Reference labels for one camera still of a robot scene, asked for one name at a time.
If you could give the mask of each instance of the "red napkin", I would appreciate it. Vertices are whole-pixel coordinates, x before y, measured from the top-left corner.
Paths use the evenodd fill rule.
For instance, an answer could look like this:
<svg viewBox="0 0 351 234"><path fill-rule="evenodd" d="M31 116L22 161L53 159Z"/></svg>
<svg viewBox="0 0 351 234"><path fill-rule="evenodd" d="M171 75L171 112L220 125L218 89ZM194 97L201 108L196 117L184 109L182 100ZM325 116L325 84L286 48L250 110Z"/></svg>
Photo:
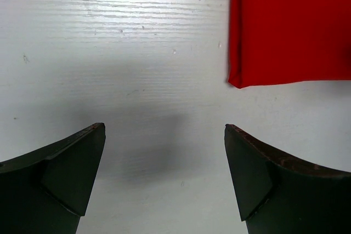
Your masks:
<svg viewBox="0 0 351 234"><path fill-rule="evenodd" d="M229 83L351 80L351 0L231 0Z"/></svg>

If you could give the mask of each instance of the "folded red cloth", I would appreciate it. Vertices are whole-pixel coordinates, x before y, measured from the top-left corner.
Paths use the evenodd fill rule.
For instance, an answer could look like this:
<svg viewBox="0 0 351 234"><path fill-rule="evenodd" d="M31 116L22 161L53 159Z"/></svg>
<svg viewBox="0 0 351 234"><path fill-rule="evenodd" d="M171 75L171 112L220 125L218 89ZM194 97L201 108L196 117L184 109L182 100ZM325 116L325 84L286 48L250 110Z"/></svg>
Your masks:
<svg viewBox="0 0 351 234"><path fill-rule="evenodd" d="M351 0L231 0L229 83L351 80Z"/></svg>

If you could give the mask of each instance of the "white wooden table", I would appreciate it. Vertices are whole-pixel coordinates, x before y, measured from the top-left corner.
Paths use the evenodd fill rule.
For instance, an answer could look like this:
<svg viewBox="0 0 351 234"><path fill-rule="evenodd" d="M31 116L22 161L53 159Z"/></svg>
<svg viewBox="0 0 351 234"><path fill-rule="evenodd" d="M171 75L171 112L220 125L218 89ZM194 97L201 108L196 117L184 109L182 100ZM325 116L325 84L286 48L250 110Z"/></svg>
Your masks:
<svg viewBox="0 0 351 234"><path fill-rule="evenodd" d="M0 161L104 122L81 234L247 233L226 123L351 171L351 84L230 88L228 5L0 0Z"/></svg>

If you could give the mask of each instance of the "wooden surface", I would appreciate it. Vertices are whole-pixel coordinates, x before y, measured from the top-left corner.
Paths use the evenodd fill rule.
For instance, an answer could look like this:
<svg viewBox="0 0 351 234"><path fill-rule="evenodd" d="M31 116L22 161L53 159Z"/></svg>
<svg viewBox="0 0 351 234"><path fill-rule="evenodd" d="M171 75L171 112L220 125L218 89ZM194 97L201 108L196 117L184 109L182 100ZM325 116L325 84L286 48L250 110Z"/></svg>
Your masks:
<svg viewBox="0 0 351 234"><path fill-rule="evenodd" d="M84 234L247 233L226 123L351 171L351 85L229 88L228 5L0 0L0 161L104 122Z"/></svg>

